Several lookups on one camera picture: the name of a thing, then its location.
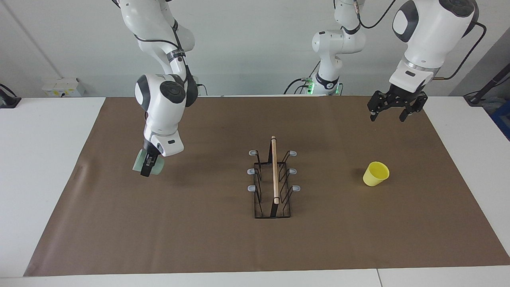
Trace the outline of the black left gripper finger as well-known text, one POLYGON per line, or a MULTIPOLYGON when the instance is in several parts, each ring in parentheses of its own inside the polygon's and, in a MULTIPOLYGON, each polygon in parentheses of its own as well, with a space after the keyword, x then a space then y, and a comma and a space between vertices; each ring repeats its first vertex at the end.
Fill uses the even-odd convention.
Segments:
POLYGON ((388 109, 387 94, 377 90, 371 96, 367 103, 368 110, 371 113, 370 120, 374 122, 380 112, 388 109))
POLYGON ((425 92, 402 98, 404 110, 399 116, 400 121, 404 122, 412 113, 421 112, 427 100, 428 95, 425 92))

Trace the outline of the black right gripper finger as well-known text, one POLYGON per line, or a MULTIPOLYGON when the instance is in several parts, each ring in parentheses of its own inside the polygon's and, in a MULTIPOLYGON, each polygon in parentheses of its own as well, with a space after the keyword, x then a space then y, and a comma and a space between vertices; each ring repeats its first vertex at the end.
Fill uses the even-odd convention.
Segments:
POLYGON ((158 165, 158 156, 146 155, 141 166, 140 175, 149 177, 149 175, 159 175, 160 166, 158 165))

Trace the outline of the green plastic cup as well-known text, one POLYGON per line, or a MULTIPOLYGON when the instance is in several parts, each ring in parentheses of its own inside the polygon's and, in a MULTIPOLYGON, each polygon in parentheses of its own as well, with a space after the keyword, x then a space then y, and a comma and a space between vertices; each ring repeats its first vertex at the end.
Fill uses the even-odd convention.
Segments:
MULTIPOLYGON (((141 149, 139 151, 139 153, 138 153, 138 156, 137 156, 137 158, 135 160, 135 163, 133 164, 133 170, 134 171, 140 172, 141 166, 142 166, 142 162, 144 160, 144 155, 145 155, 145 151, 144 151, 144 149, 141 149)), ((160 158, 159 156, 158 156, 158 165, 159 165, 159 174, 160 174, 161 171, 164 168, 165 162, 164 162, 164 159, 160 158)))

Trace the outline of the yellow plastic cup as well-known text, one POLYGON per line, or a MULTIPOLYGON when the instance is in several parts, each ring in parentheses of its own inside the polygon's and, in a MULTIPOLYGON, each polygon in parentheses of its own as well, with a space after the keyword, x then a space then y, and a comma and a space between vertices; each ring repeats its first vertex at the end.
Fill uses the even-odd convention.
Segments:
POLYGON ((370 162, 363 175, 363 182, 369 187, 375 187, 390 177, 388 167, 379 161, 370 162))

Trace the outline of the black tripod pole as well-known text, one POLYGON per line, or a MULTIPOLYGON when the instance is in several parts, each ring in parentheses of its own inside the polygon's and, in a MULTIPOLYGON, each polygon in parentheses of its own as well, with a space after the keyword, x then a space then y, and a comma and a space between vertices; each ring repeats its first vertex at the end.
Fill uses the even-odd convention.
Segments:
POLYGON ((482 89, 470 92, 462 96, 468 105, 477 106, 482 98, 494 87, 497 87, 507 80, 510 80, 510 63, 508 63, 497 75, 492 78, 482 89))

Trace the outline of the brown paper table mat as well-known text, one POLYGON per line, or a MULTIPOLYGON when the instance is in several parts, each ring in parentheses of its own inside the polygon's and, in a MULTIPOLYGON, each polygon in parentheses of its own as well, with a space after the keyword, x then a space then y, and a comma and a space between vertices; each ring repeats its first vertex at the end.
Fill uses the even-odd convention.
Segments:
POLYGON ((184 151, 132 170, 144 118, 108 98, 25 276, 510 265, 426 113, 369 119, 367 97, 199 98, 184 151), (292 216, 255 219, 247 170, 272 136, 301 187, 292 216), (390 177, 363 182, 370 162, 390 177))

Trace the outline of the blue crate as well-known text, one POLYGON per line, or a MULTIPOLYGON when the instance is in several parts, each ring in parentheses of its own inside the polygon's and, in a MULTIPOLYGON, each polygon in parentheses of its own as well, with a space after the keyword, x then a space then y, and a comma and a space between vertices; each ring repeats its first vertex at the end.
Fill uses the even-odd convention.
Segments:
POLYGON ((507 100, 502 106, 496 109, 490 115, 490 118, 510 141, 510 100, 507 100))

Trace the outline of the black clamp stand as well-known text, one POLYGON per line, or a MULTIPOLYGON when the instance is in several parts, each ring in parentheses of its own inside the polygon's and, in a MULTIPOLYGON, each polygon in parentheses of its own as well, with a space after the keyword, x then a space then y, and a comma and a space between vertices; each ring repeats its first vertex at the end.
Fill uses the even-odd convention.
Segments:
POLYGON ((0 109, 13 109, 21 100, 9 87, 0 83, 0 109))

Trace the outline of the white wall socket box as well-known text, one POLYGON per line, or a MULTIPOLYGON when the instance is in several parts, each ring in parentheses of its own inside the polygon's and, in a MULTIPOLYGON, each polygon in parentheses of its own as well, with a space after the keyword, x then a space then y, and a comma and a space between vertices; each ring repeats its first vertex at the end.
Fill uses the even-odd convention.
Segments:
POLYGON ((46 96, 55 97, 82 97, 85 89, 78 78, 46 78, 43 80, 42 91, 46 96))

